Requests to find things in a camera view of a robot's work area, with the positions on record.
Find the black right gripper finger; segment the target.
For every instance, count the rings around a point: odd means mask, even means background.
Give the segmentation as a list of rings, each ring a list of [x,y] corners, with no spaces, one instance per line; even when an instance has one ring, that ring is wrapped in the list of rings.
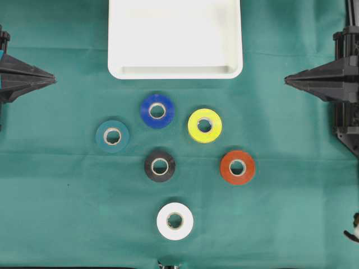
[[[358,56],[352,55],[323,64],[313,69],[289,75],[287,81],[331,81],[338,78],[358,76]]]
[[[286,81],[292,86],[326,102],[358,102],[358,84],[350,82]]]

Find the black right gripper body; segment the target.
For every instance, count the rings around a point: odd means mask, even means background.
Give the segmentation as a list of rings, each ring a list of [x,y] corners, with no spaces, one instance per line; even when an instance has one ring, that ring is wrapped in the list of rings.
[[[337,133],[358,134],[358,27],[347,26],[333,35],[335,40],[335,63],[338,65],[339,101],[335,104]]]

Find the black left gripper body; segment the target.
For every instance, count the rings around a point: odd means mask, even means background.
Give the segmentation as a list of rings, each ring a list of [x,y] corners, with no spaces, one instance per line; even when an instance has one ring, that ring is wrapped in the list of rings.
[[[0,25],[0,50],[4,53],[7,53],[8,43],[11,40],[11,36],[8,32],[2,30],[2,25]]]

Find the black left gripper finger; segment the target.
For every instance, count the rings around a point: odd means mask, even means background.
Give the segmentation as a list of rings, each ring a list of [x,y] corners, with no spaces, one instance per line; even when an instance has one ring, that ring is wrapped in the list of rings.
[[[56,78],[53,74],[48,73],[36,66],[32,66],[25,62],[22,62],[17,58],[10,56],[9,54],[3,54],[1,56],[1,73],[28,75],[53,79]]]
[[[37,81],[37,82],[20,82],[20,81],[5,81],[1,83],[1,102],[12,103],[18,97],[30,93],[34,90],[39,90],[44,87],[55,84],[56,80]]]

